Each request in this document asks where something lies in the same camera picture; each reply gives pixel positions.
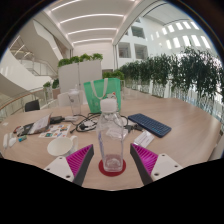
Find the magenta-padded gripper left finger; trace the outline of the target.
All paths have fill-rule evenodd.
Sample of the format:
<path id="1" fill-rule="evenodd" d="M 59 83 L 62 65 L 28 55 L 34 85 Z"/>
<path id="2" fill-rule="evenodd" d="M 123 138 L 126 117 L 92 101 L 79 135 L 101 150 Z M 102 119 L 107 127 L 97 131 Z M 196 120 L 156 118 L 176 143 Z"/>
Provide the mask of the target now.
<path id="1" fill-rule="evenodd" d="M 94 147 L 88 145 L 67 157 L 57 157 L 45 171 L 81 186 L 93 155 Z"/>

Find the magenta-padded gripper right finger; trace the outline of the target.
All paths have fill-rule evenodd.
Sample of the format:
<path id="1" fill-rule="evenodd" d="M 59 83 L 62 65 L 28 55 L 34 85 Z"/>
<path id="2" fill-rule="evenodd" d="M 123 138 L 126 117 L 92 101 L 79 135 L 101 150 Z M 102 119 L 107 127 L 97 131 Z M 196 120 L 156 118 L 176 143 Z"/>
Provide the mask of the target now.
<path id="1" fill-rule="evenodd" d="M 182 166 L 167 154 L 162 153 L 157 155 L 134 143 L 130 144 L 130 154 L 135 161 L 144 185 L 182 169 Z"/>

